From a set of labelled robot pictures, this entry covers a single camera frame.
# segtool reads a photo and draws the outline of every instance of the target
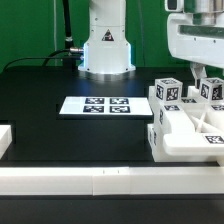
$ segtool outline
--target table surface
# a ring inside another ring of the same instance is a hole
[[[63,119],[66,96],[147,97],[155,78],[193,84],[189,69],[137,68],[134,77],[94,81],[61,67],[13,67],[0,75],[0,124],[13,144],[1,167],[216,166],[155,163],[147,142],[152,120]],[[223,195],[1,197],[0,223],[222,223]]]

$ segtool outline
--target cube with marker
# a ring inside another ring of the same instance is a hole
[[[155,97],[165,104],[180,102],[182,85],[182,82],[174,78],[156,79]]]
[[[200,98],[207,102],[220,102],[223,100],[224,81],[220,78],[201,79]]]

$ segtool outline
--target black and white pattern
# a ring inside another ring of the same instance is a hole
[[[110,106],[110,113],[130,113],[130,107],[129,106]]]
[[[173,79],[165,79],[165,80],[161,80],[161,82],[165,83],[166,85],[169,84],[176,84],[177,82],[174,81]]]
[[[197,103],[195,99],[182,99],[184,103]]]
[[[159,99],[163,99],[163,92],[164,92],[164,88],[160,85],[156,86],[156,97],[158,97]]]
[[[167,89],[167,95],[166,95],[166,100],[167,101],[172,101],[172,100],[177,100],[178,99],[178,94],[179,94],[179,88],[168,88]]]
[[[162,110],[160,110],[159,121],[161,124],[163,124],[163,111]]]
[[[224,144],[224,139],[221,136],[205,136],[210,144]]]
[[[167,111],[178,111],[180,108],[177,105],[164,106]]]
[[[156,139],[157,139],[157,134],[156,132],[154,131],[154,144],[156,145]]]
[[[85,104],[104,104],[104,98],[86,98]]]
[[[128,98],[110,98],[110,104],[129,104]]]
[[[104,107],[103,106],[84,106],[83,112],[84,113],[103,113]]]
[[[212,100],[222,100],[222,86],[221,85],[213,88]]]
[[[208,94],[209,94],[209,86],[202,84],[201,87],[201,96],[208,99]]]
[[[210,82],[212,84],[221,84],[223,83],[223,81],[219,80],[219,79],[206,79],[207,82]]]
[[[211,107],[217,111],[224,111],[224,105],[213,105]]]

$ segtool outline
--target green wall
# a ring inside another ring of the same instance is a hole
[[[88,0],[70,0],[73,38],[81,46],[89,36]],[[138,0],[127,0],[126,37],[132,44],[136,66],[184,66],[174,60],[167,47],[164,0],[141,0],[144,27],[144,49],[138,10]],[[54,51],[53,0],[0,1],[0,70],[11,60],[21,57],[47,56]],[[57,0],[58,48],[64,47],[62,1]],[[19,64],[41,64],[40,61]]]

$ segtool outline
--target white panel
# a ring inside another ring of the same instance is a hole
[[[224,168],[130,168],[131,194],[218,194],[224,192]]]
[[[147,115],[151,116],[147,98],[66,97],[60,114],[71,115]]]
[[[92,195],[91,169],[1,168],[0,195]]]
[[[0,168],[0,183],[0,195],[223,194],[224,168]]]
[[[129,168],[99,168],[93,174],[93,195],[130,193]]]

